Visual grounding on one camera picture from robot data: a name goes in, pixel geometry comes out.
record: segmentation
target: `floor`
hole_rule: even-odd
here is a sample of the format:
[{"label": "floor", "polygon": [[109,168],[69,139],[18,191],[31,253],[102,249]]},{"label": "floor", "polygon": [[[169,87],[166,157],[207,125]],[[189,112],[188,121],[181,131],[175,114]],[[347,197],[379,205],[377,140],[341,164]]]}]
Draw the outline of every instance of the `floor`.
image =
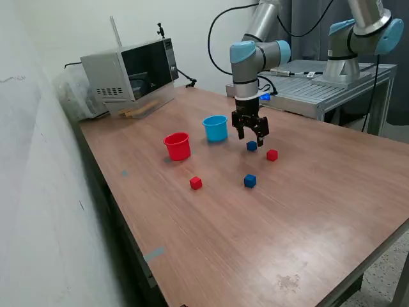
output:
[{"label": "floor", "polygon": [[[362,121],[351,128],[359,129]],[[386,124],[384,137],[409,143],[409,126]],[[386,307],[392,301],[397,282],[409,250],[409,231],[392,245],[378,261],[366,271],[362,290],[356,292],[342,307]]]}]

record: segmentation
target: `metal table leg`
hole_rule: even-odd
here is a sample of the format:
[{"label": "metal table leg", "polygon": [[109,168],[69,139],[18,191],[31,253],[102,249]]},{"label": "metal table leg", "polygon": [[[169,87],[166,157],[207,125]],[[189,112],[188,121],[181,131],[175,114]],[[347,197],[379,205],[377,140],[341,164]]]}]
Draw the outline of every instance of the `metal table leg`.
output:
[{"label": "metal table leg", "polygon": [[394,299],[390,307],[407,307],[409,306],[409,255],[406,258],[405,265],[397,284]]},{"label": "metal table leg", "polygon": [[372,108],[368,123],[368,133],[381,136],[389,110],[390,95],[394,85],[394,78],[389,82],[378,85],[375,89]]},{"label": "metal table leg", "polygon": [[319,120],[320,122],[323,122],[324,118],[325,118],[325,113],[322,110],[320,110],[316,116],[316,119]]}]

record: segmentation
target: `white wall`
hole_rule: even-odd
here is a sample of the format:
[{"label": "white wall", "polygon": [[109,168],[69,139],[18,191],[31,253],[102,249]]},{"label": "white wall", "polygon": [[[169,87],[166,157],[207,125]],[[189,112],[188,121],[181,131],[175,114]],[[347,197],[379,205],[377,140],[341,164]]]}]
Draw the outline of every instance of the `white wall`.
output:
[{"label": "white wall", "polygon": [[[109,16],[113,15],[123,45],[156,39],[161,22],[174,43],[179,69],[198,80],[197,87],[225,93],[231,77],[216,70],[207,55],[207,34],[218,13],[253,0],[14,0],[40,53],[47,75],[53,79],[65,63],[116,46]],[[229,12],[212,34],[214,59],[231,71],[229,46],[240,41],[253,8]],[[181,76],[177,85],[186,84]]]},{"label": "white wall", "polygon": [[0,306],[135,306],[118,284],[69,122],[18,20],[2,0]]}]

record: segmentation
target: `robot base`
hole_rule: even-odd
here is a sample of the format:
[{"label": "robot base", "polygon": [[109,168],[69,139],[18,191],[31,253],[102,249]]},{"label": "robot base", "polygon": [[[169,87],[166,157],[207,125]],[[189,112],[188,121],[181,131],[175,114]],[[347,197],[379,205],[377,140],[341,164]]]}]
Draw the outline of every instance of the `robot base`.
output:
[{"label": "robot base", "polygon": [[324,74],[313,79],[312,83],[349,90],[370,80],[371,77],[371,73],[359,70],[357,57],[351,59],[329,59]]},{"label": "robot base", "polygon": [[346,90],[349,90],[351,88],[354,88],[361,83],[365,83],[366,81],[371,80],[372,74],[370,72],[361,72],[359,74],[358,79],[352,80],[352,81],[329,81],[326,80],[322,75],[313,79],[311,82],[313,84],[317,85],[327,85],[327,86],[332,86],[334,88],[344,88]]}]

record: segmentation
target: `dark curtain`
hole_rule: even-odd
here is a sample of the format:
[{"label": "dark curtain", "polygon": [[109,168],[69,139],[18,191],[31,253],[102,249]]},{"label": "dark curtain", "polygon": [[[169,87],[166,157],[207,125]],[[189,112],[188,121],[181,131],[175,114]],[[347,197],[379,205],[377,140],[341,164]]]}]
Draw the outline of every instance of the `dark curtain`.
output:
[{"label": "dark curtain", "polygon": [[[310,29],[321,17],[330,0],[283,0],[281,19],[293,34],[302,34]],[[381,56],[381,63],[397,64],[397,76],[390,101],[388,122],[393,125],[409,125],[408,86],[405,74],[409,73],[409,1],[383,0],[383,6],[392,12],[392,16],[405,23],[405,31],[399,45],[390,54]],[[310,34],[302,38],[290,38],[282,29],[272,33],[274,38],[291,42],[291,59],[327,60],[329,27],[339,21],[351,19],[352,14],[347,0],[335,0],[321,24]],[[360,56],[361,62],[374,63],[375,56]]]}]

